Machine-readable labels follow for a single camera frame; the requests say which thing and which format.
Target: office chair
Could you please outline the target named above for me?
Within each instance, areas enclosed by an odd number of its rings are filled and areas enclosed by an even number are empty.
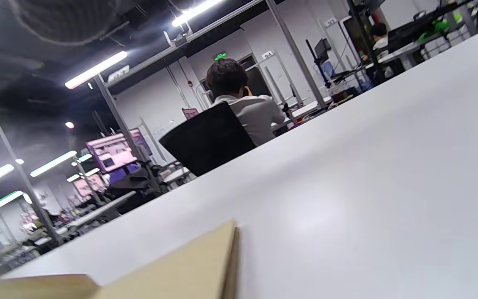
[[[196,176],[256,148],[226,102],[181,123],[160,143]]]

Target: collar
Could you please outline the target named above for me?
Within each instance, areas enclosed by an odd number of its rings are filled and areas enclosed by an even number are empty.
[[[234,96],[231,96],[231,95],[222,95],[222,96],[218,96],[216,99],[215,99],[215,104],[220,104],[222,102],[228,102],[229,100],[238,100],[237,97],[234,97]]]

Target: person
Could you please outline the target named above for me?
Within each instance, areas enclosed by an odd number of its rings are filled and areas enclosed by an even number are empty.
[[[372,39],[374,40],[375,44],[373,46],[374,51],[378,49],[383,49],[388,46],[388,31],[387,31],[387,25],[384,23],[377,23],[374,26],[372,26],[372,29],[370,30],[370,35],[372,36]],[[382,51],[377,55],[378,59],[381,59],[388,55],[388,50]],[[361,57],[363,61],[368,61],[368,55],[364,55]]]
[[[216,97],[213,106],[227,102],[251,140],[260,146],[275,138],[272,123],[284,123],[285,114],[270,96],[247,95],[247,83],[243,66],[233,59],[219,59],[207,71],[207,85]]]

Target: dark hair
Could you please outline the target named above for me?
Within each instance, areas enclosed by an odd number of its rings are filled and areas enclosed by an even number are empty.
[[[387,25],[383,23],[377,23],[374,26],[372,26],[372,30],[370,30],[370,34],[372,36],[385,36],[387,35]]]
[[[245,87],[248,76],[239,64],[233,59],[219,59],[207,70],[207,86],[214,97],[233,95]]]

